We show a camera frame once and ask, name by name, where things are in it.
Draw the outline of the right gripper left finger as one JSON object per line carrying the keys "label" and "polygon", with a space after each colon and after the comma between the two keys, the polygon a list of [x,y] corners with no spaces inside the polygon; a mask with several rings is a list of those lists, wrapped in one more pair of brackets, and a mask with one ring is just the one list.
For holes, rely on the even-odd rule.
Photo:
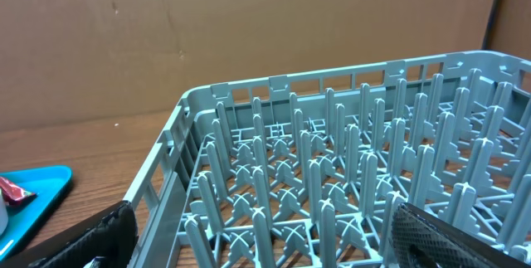
{"label": "right gripper left finger", "polygon": [[138,242],[131,202],[120,201],[1,262],[2,267],[126,267]]}

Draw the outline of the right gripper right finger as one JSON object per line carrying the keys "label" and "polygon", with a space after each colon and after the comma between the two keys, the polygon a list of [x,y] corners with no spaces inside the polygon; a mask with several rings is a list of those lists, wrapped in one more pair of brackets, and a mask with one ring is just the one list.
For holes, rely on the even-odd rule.
{"label": "right gripper right finger", "polygon": [[394,211],[391,234],[400,267],[530,268],[407,202]]}

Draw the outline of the grey dishwasher rack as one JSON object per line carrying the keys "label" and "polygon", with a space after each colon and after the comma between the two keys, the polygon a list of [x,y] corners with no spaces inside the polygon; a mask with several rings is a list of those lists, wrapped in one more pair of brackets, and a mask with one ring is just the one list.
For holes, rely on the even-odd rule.
{"label": "grey dishwasher rack", "polygon": [[204,85],[125,194],[132,267],[379,267],[408,202],[530,262],[527,60],[493,51]]}

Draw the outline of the teal serving tray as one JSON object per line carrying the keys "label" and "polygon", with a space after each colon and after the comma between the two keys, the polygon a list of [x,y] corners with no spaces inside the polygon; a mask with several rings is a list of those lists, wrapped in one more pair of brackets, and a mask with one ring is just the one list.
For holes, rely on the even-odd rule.
{"label": "teal serving tray", "polygon": [[21,205],[7,206],[1,234],[1,261],[23,250],[66,197],[73,172],[64,165],[1,172],[1,176],[33,193]]}

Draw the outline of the red snack wrapper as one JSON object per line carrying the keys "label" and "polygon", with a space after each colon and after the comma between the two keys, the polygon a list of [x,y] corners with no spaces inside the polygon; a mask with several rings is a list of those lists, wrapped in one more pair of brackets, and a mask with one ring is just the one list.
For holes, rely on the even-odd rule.
{"label": "red snack wrapper", "polygon": [[2,199],[9,207],[19,207],[30,202],[37,195],[23,187],[13,183],[5,177],[1,177]]}

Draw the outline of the white cup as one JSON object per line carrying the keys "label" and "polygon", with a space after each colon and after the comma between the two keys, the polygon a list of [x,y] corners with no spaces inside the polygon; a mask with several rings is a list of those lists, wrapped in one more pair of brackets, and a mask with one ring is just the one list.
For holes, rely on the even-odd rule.
{"label": "white cup", "polygon": [[0,235],[2,235],[8,224],[7,204],[3,199],[2,192],[0,192]]}

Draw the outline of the cardboard backdrop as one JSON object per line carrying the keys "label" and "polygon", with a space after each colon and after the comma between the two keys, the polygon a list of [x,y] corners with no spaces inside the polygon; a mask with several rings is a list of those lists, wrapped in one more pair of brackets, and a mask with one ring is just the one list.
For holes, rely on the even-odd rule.
{"label": "cardboard backdrop", "polygon": [[479,49],[494,1],[1,0],[1,127],[136,115],[198,85]]}

